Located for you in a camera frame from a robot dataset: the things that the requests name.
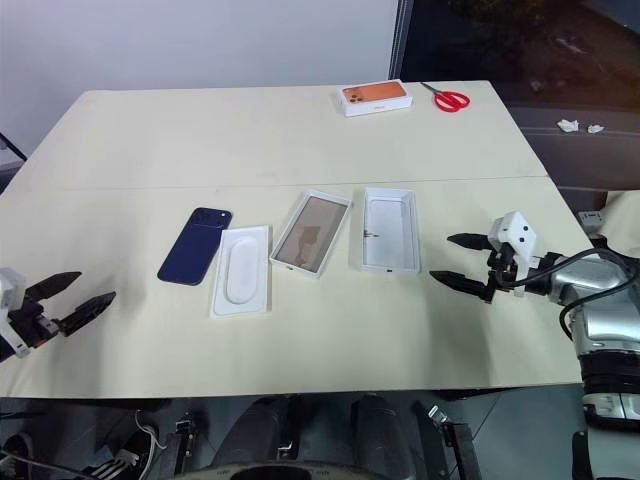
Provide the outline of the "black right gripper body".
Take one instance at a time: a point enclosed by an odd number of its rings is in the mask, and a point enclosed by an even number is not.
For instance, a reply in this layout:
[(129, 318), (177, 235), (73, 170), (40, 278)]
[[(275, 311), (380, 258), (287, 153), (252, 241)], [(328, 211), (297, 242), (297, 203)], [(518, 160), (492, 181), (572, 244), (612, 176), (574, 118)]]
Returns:
[(485, 288), (486, 301), (492, 301), (497, 291), (510, 292), (513, 290), (513, 287), (504, 286), (500, 283), (498, 277), (505, 282), (513, 282), (516, 279), (518, 267), (514, 256), (514, 249), (507, 243), (503, 243), (499, 250), (490, 253), (487, 260), (489, 271)]

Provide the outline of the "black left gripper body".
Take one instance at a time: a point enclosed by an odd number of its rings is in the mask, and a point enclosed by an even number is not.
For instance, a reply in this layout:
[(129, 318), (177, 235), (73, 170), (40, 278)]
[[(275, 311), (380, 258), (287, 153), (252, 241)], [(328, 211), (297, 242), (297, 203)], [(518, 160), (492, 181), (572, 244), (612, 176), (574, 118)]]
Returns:
[(57, 325), (44, 315), (43, 306), (30, 298), (23, 300), (20, 309), (10, 311), (8, 319), (29, 348), (38, 348), (59, 333)]

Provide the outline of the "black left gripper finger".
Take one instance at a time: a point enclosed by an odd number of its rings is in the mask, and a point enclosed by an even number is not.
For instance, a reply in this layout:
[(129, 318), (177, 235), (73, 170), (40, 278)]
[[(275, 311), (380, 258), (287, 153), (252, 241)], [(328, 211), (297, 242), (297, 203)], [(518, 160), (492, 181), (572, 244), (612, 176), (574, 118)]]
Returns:
[(78, 306), (70, 315), (57, 321), (62, 335), (72, 335), (99, 317), (113, 302), (115, 292), (98, 295)]
[(67, 289), (82, 273), (62, 272), (52, 275), (25, 290), (25, 295), (35, 302), (49, 299)]

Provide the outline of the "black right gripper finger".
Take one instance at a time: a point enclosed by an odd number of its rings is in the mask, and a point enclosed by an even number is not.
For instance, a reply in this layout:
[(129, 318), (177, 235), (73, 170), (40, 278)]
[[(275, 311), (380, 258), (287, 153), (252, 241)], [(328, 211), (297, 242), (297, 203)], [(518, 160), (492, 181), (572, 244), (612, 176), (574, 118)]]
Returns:
[(488, 236), (476, 233), (457, 233), (447, 237), (449, 242), (452, 242), (458, 246), (466, 249), (476, 251), (492, 251), (493, 246), (490, 243)]
[(455, 291), (475, 296), (486, 303), (491, 303), (494, 291), (488, 284), (467, 278), (465, 275), (449, 270), (430, 270), (432, 278)]

